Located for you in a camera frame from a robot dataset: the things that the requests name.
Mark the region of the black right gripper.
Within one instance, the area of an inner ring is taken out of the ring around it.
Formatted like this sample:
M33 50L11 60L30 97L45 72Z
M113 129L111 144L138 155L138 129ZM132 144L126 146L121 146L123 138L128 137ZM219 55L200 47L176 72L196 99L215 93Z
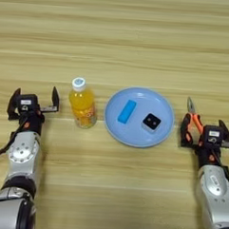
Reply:
M191 134L188 131L190 125L190 114L186 114L181 122L181 146L193 149L198 157L199 166L205 165L217 165L222 166L220 160L221 148L229 148L229 129L226 127L223 120L219 121L219 126L223 131L222 139L225 143L222 143L219 147L205 147L202 142L194 144L191 142Z

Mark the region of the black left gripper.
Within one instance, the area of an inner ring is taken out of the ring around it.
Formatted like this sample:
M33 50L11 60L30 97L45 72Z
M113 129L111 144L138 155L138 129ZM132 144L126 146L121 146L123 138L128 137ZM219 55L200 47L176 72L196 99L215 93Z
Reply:
M37 105L17 105L17 96L21 94L21 88L17 88L10 97L8 106L8 120L18 120L23 132L32 131L41 135L42 125L45 122L45 113L59 111L59 93L56 86L51 94L52 106L42 107Z

